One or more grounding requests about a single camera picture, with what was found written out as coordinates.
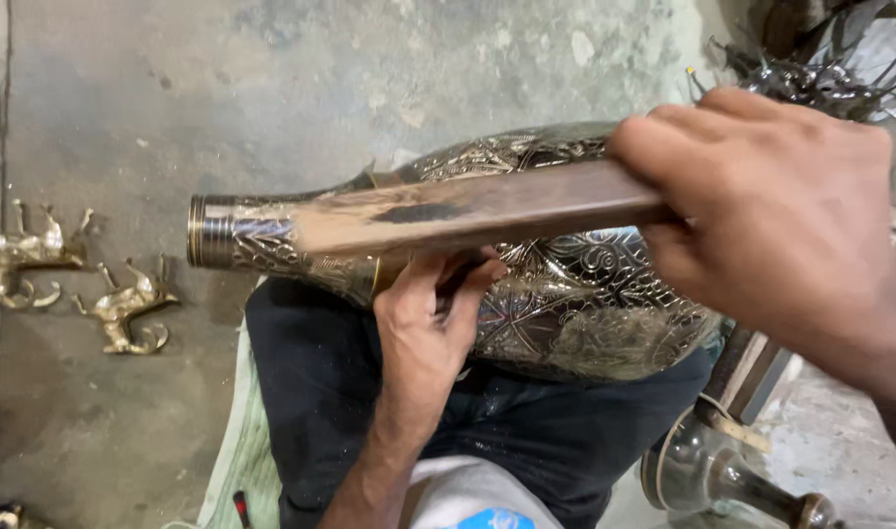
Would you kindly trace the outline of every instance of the brass animal figurine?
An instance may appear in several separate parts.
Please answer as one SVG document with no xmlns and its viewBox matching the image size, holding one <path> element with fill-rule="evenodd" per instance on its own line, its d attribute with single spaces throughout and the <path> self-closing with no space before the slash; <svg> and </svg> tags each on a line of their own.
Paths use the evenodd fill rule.
<svg viewBox="0 0 896 529">
<path fill-rule="evenodd" d="M 131 320 L 149 311 L 158 309 L 168 303 L 179 303 L 180 299 L 170 292 L 164 278 L 164 255 L 159 257 L 157 279 L 131 265 L 127 260 L 127 268 L 136 278 L 135 286 L 120 288 L 111 277 L 111 272 L 98 263 L 98 270 L 111 291 L 95 302 L 95 307 L 87 310 L 79 294 L 73 295 L 73 302 L 82 315 L 92 317 L 101 323 L 101 329 L 108 336 L 109 345 L 102 352 L 106 354 L 149 355 L 156 353 L 167 343 L 170 336 L 167 327 L 157 324 L 157 333 L 150 328 L 142 332 L 148 336 L 145 343 L 136 343 L 131 333 Z"/>
<path fill-rule="evenodd" d="M 17 208 L 17 234 L 0 235 L 0 304 L 9 309 L 48 307 L 59 299 L 59 283 L 50 282 L 53 292 L 38 295 L 33 284 L 18 280 L 21 271 L 33 268 L 79 269 L 86 264 L 86 247 L 83 235 L 94 213 L 87 209 L 82 222 L 68 239 L 63 238 L 62 228 L 53 219 L 52 206 L 42 206 L 46 215 L 46 232 L 28 234 L 26 210 L 19 200 L 13 200 Z"/>
</svg>

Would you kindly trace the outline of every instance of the wooden polishing block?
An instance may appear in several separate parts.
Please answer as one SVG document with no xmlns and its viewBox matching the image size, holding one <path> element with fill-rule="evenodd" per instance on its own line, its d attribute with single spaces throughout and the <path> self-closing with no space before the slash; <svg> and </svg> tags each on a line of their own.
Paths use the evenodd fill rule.
<svg viewBox="0 0 896 529">
<path fill-rule="evenodd" d="M 473 247 L 672 218 L 652 186 L 609 160 L 316 198 L 294 214 L 299 249 L 333 256 Z"/>
</svg>

